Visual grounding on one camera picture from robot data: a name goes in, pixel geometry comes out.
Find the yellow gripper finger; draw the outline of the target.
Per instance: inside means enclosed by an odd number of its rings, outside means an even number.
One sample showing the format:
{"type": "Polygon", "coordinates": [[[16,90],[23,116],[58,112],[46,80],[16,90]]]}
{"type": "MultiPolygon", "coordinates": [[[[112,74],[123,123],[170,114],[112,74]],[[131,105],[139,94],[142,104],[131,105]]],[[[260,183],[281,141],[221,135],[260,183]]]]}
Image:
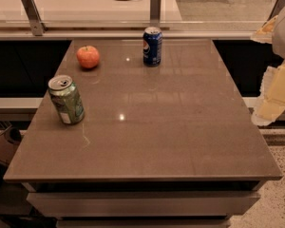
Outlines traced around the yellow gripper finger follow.
{"type": "Polygon", "coordinates": [[[285,61],[278,67],[267,67],[259,91],[251,120],[267,126],[285,111],[285,61]]]}
{"type": "Polygon", "coordinates": [[[268,20],[262,27],[256,30],[250,37],[252,41],[261,44],[271,44],[274,41],[277,15],[268,20]]]}

